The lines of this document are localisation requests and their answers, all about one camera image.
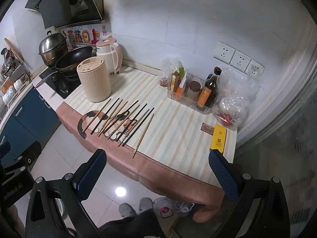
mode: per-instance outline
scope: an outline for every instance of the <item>wooden chopstick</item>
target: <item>wooden chopstick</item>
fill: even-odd
[[[114,112],[117,110],[118,106],[122,103],[123,99],[120,100],[119,104],[114,108],[114,110],[112,111],[112,113],[109,115],[109,117],[107,118],[107,120],[104,122],[104,124],[102,125],[101,129],[98,132],[98,137],[100,136],[99,134],[101,133],[101,130],[104,128],[104,126],[106,125],[106,123],[109,121],[109,119],[111,118],[111,116],[114,114]]]
[[[118,102],[120,98],[118,97],[117,100],[112,104],[112,106],[105,112],[104,116],[99,120],[99,122],[97,123],[97,125],[94,127],[94,129],[91,131],[91,135],[95,132],[95,130],[97,129],[97,127],[99,126],[99,124],[104,120],[104,118],[106,117],[107,113],[109,113],[109,111],[112,109],[112,107]]]
[[[110,139],[110,137],[121,127],[122,124],[124,124],[124,122],[126,121],[126,119],[128,119],[131,114],[133,114],[135,112],[136,109],[138,109],[140,105],[138,105],[136,108],[134,108],[131,113],[128,114],[127,117],[124,118],[124,120],[121,122],[121,124],[119,126],[116,127],[116,129],[109,135],[109,137],[107,138],[108,140]]]
[[[133,119],[130,121],[130,123],[124,128],[124,130],[121,132],[119,137],[117,137],[116,142],[118,142],[118,140],[122,137],[122,135],[126,132],[126,130],[130,127],[130,125],[133,123],[133,121],[137,118],[137,116],[143,111],[143,109],[146,106],[147,106],[147,103],[137,112],[137,114],[133,117]]]
[[[150,123],[151,123],[153,117],[154,117],[154,114],[152,114],[152,116],[151,116],[149,122],[147,123],[147,126],[145,127],[145,129],[144,129],[144,131],[143,131],[143,133],[142,133],[142,136],[140,137],[140,139],[139,139],[139,141],[138,141],[138,143],[137,143],[137,146],[136,146],[135,149],[134,149],[132,158],[134,158],[135,154],[137,153],[137,149],[139,148],[139,146],[140,146],[140,144],[141,144],[141,142],[142,142],[142,140],[143,140],[143,137],[144,137],[144,135],[145,135],[145,133],[146,133],[148,127],[150,126]]]
[[[93,121],[98,117],[98,115],[102,112],[102,110],[106,107],[106,105],[110,102],[111,98],[108,100],[108,102],[105,103],[105,105],[98,111],[98,113],[94,116],[94,118],[89,122],[89,124],[86,126],[83,132],[85,132],[88,127],[93,123]]]
[[[145,116],[145,118],[140,122],[140,124],[135,128],[135,130],[132,132],[132,134],[127,138],[127,140],[123,143],[123,147],[127,144],[127,142],[132,138],[132,136],[137,132],[137,130],[141,127],[141,125],[144,123],[144,121],[149,117],[149,115],[154,110],[154,107],[151,109],[151,111]]]
[[[101,132],[99,133],[98,137],[100,137],[100,135],[105,131],[105,129],[107,128],[107,126],[111,123],[111,121],[116,117],[116,115],[122,110],[123,107],[126,106],[126,104],[128,103],[128,101],[126,101],[120,108],[117,109],[116,112],[113,112],[113,115],[111,117],[109,117],[109,121],[106,122],[103,126],[103,128],[101,129]]]
[[[123,115],[125,115],[126,113],[129,114],[129,110],[130,110],[132,107],[134,107],[134,105],[135,105],[137,102],[138,102],[138,100],[136,100],[127,110],[125,110],[125,111],[124,111],[123,113],[121,113],[121,114],[123,114]],[[104,129],[104,130],[102,131],[102,133],[106,133],[106,131],[108,131],[112,126],[114,126],[115,123],[116,123],[118,120],[119,120],[119,118],[117,118],[112,124],[108,125],[108,127],[106,127],[106,129]]]
[[[143,117],[148,113],[149,109],[146,110],[146,112],[140,117],[140,119],[137,120],[137,122],[132,125],[132,128],[127,132],[127,134],[124,136],[123,140],[120,142],[119,146],[125,141],[125,139],[129,136],[130,132],[137,126],[137,124],[143,119]]]

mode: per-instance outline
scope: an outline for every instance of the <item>cabinet door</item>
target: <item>cabinet door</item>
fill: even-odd
[[[25,129],[14,117],[11,116],[0,135],[0,141],[8,141],[11,146],[11,150],[8,154],[18,157],[31,144],[37,141],[37,138],[27,129]]]
[[[40,141],[42,148],[61,124],[53,109],[33,88],[15,109],[13,116]]]

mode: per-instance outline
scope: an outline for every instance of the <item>wok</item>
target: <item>wok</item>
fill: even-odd
[[[67,54],[63,55],[55,64],[56,71],[52,72],[51,74],[47,75],[43,80],[41,80],[34,88],[38,88],[42,86],[47,79],[56,74],[57,72],[73,72],[74,74],[77,73],[77,66],[83,60],[86,60],[91,57],[93,53],[93,47],[85,46],[85,47],[78,47]]]

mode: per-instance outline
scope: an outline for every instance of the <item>wall socket panel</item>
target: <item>wall socket panel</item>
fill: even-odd
[[[236,50],[230,61],[230,65],[244,72],[250,61],[250,57]]]
[[[248,67],[245,70],[245,73],[250,74],[253,78],[258,79],[264,71],[264,66],[258,62],[251,60]]]
[[[229,63],[234,52],[235,52],[234,48],[227,46],[226,44],[223,44],[222,42],[218,42],[215,48],[214,57],[225,63]]]

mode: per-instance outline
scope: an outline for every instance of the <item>brown jar lid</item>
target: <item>brown jar lid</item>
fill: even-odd
[[[191,81],[189,83],[189,88],[193,92],[198,92],[200,90],[200,83],[196,81]]]

